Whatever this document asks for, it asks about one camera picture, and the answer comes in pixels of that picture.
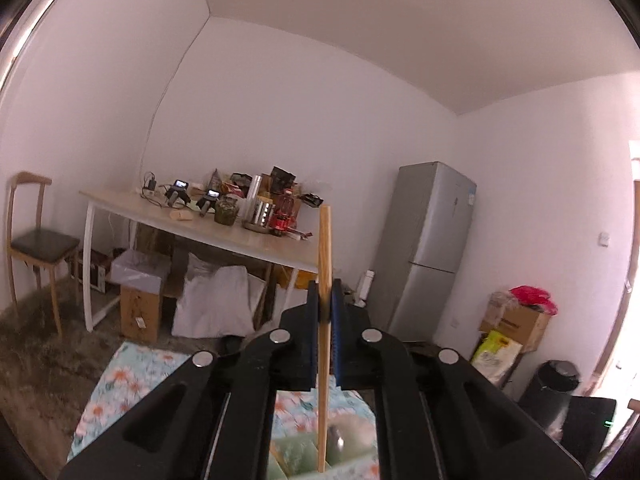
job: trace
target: red bottle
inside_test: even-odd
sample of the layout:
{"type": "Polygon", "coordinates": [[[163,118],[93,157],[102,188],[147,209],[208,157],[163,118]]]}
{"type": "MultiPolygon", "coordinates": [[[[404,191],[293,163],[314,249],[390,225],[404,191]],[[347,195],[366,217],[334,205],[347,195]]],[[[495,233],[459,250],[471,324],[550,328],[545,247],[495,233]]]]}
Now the red bottle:
{"type": "Polygon", "coordinates": [[[284,190],[284,195],[281,195],[276,200],[276,211],[273,214],[273,221],[271,221],[271,234],[275,236],[282,236],[291,221],[293,214],[294,200],[291,195],[290,189],[284,190]]]}

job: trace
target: silver screw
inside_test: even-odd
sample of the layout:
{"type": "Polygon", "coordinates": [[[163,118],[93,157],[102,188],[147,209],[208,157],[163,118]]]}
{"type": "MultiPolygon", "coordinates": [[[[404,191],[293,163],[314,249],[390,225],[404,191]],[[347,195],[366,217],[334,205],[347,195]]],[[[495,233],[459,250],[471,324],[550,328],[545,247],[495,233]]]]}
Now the silver screw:
{"type": "Polygon", "coordinates": [[[438,359],[440,359],[446,365],[454,365],[460,359],[458,352],[451,348],[445,348],[438,353],[438,359]]]}
{"type": "Polygon", "coordinates": [[[291,339],[291,334],[283,328],[277,328],[269,334],[269,339],[271,339],[276,344],[286,343],[289,339],[291,339]]]}
{"type": "Polygon", "coordinates": [[[376,330],[375,328],[367,328],[362,331],[362,338],[367,343],[377,343],[382,339],[382,332],[380,330],[376,330]]]}
{"type": "Polygon", "coordinates": [[[213,354],[207,351],[198,352],[191,358],[191,361],[198,368],[204,368],[205,366],[209,366],[213,362],[213,354]]]}

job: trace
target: white bottle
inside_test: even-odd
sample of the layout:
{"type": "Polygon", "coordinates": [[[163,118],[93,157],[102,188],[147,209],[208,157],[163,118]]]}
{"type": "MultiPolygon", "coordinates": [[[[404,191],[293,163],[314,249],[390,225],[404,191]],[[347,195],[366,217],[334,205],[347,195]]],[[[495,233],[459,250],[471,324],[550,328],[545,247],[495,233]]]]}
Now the white bottle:
{"type": "Polygon", "coordinates": [[[365,306],[374,274],[373,270],[368,270],[360,279],[360,283],[358,283],[358,290],[356,291],[356,306],[365,306]]]}

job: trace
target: wooden door frame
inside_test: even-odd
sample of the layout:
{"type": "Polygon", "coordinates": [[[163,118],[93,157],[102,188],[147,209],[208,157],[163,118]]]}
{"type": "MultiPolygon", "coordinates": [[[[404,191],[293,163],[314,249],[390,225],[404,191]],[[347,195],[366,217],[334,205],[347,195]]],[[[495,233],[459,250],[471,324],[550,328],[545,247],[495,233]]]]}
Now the wooden door frame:
{"type": "Polygon", "coordinates": [[[598,363],[593,370],[593,374],[589,380],[587,388],[584,391],[585,396],[593,395],[594,391],[598,389],[602,380],[604,379],[609,367],[611,366],[611,358],[613,351],[620,337],[620,331],[622,330],[622,324],[624,323],[626,313],[629,310],[629,301],[631,300],[631,293],[634,288],[634,282],[636,281],[636,274],[638,273],[638,257],[640,256],[640,180],[634,181],[634,237],[631,245],[631,257],[629,259],[629,267],[626,272],[625,288],[622,291],[622,298],[620,300],[620,307],[616,314],[616,320],[613,323],[611,333],[607,339],[607,343],[604,346],[604,350],[598,359],[598,363]]]}

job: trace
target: ceiling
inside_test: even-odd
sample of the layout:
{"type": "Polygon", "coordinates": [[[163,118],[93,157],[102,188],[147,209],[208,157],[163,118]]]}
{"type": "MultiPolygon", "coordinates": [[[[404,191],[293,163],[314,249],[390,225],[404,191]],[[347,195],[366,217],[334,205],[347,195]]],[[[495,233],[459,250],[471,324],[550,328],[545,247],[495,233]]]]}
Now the ceiling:
{"type": "Polygon", "coordinates": [[[536,89],[640,70],[608,0],[207,0],[212,16],[332,44],[455,113],[536,89]]]}

